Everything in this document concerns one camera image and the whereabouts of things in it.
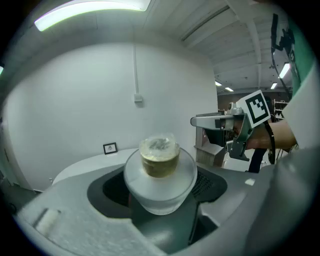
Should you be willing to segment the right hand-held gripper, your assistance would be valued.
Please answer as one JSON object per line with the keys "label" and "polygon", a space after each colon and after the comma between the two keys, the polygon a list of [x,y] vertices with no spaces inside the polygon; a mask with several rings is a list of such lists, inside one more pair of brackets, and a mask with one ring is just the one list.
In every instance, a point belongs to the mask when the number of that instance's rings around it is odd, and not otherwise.
{"label": "right hand-held gripper", "polygon": [[247,141],[254,129],[265,124],[271,114],[261,90],[231,102],[228,115],[195,116],[190,124],[207,130],[230,130],[236,132],[233,141],[228,143],[229,156],[233,159],[249,161],[245,155]]}

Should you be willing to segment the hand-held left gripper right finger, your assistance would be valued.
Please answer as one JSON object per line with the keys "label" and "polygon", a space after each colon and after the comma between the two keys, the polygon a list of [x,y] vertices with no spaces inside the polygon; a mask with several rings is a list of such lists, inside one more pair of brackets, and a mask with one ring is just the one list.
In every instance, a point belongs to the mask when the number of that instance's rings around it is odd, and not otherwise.
{"label": "hand-held left gripper right finger", "polygon": [[247,237],[267,195],[273,168],[264,167],[259,173],[220,167],[205,170],[227,183],[220,198],[200,205],[200,213],[217,229],[173,256],[246,256]]}

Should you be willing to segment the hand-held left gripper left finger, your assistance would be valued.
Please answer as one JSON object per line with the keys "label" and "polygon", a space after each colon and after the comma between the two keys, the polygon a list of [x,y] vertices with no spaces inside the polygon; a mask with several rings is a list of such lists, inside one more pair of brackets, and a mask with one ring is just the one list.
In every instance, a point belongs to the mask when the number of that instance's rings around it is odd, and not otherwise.
{"label": "hand-held left gripper left finger", "polygon": [[108,218],[89,202],[89,185],[120,168],[118,164],[56,182],[18,212],[18,226],[48,256],[167,256],[129,218]]}

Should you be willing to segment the frosted bottle with gold cap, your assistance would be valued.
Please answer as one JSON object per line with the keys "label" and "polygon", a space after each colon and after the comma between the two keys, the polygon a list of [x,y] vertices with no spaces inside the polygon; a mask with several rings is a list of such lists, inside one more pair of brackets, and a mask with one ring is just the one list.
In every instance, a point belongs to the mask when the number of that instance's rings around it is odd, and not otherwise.
{"label": "frosted bottle with gold cap", "polygon": [[142,140],[125,162],[123,177],[129,192],[149,213],[175,212],[194,188],[197,165],[172,134]]}

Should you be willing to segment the person's right forearm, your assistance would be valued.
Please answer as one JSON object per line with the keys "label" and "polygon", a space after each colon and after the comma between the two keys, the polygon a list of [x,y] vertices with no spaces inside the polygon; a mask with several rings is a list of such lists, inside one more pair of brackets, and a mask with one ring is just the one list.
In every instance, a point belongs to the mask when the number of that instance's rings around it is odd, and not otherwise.
{"label": "person's right forearm", "polygon": [[289,149],[297,144],[293,131],[285,119],[271,123],[270,128],[273,132],[276,149]]}

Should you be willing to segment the white round table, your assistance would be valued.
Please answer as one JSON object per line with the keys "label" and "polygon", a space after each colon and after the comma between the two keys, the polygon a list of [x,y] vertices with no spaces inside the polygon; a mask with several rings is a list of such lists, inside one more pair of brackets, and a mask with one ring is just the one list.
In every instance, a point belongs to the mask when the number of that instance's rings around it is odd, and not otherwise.
{"label": "white round table", "polygon": [[100,154],[78,161],[61,171],[53,180],[52,185],[67,178],[82,175],[103,168],[123,165],[129,156],[138,148],[124,149],[112,154]]}

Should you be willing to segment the person's right hand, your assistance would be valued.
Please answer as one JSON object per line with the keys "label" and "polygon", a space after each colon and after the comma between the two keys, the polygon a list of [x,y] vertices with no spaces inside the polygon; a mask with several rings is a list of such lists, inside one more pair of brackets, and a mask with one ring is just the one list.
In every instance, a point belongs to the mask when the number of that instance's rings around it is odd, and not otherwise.
{"label": "person's right hand", "polygon": [[271,139],[264,124],[254,128],[251,136],[246,142],[246,149],[271,149]]}

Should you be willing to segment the grey standing cabinet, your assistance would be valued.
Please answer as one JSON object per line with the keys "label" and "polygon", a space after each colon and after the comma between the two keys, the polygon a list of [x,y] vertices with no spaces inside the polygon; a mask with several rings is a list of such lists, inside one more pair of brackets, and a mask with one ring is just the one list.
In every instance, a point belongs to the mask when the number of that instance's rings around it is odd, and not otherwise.
{"label": "grey standing cabinet", "polygon": [[225,148],[210,143],[203,128],[197,127],[195,131],[195,161],[211,167],[223,167],[226,153]]}

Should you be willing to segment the person's black trouser leg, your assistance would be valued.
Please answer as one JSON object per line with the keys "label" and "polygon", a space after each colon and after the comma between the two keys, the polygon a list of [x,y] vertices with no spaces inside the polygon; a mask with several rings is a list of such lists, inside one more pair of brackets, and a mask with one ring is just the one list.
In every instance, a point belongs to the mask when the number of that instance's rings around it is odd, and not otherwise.
{"label": "person's black trouser leg", "polygon": [[261,163],[263,161],[263,157],[266,153],[267,149],[264,148],[256,148],[251,158],[251,162],[249,165],[248,172],[249,173],[259,173],[261,169]]}

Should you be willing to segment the green and white shirt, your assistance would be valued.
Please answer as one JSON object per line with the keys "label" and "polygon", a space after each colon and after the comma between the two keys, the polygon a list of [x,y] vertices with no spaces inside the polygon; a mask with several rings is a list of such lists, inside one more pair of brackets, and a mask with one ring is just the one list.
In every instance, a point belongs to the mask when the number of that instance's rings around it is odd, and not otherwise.
{"label": "green and white shirt", "polygon": [[284,111],[300,149],[320,146],[320,63],[300,27],[288,19],[292,30],[292,99]]}

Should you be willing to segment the long ceiling light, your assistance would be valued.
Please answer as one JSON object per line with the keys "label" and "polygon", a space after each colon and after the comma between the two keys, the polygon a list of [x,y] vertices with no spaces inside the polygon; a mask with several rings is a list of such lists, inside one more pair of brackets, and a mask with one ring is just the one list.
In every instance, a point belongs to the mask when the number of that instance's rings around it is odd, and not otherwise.
{"label": "long ceiling light", "polygon": [[43,14],[34,21],[36,28],[43,32],[69,18],[97,11],[145,12],[151,0],[71,0]]}

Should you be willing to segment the black picture frame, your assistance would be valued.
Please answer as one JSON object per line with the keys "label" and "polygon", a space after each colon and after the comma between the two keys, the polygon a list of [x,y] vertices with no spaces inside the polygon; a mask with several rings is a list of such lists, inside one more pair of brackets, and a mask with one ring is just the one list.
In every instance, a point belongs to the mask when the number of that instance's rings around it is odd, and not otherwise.
{"label": "black picture frame", "polygon": [[118,152],[117,144],[115,142],[104,144],[103,152],[105,155],[117,153]]}

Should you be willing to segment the white wall conduit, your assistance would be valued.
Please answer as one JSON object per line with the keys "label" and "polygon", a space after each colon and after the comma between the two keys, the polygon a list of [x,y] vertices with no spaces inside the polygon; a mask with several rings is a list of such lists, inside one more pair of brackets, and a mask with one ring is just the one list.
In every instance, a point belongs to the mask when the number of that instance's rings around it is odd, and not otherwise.
{"label": "white wall conduit", "polygon": [[137,52],[136,44],[133,44],[133,73],[134,73],[134,86],[135,94],[139,94],[139,85],[138,85],[138,73],[137,73]]}

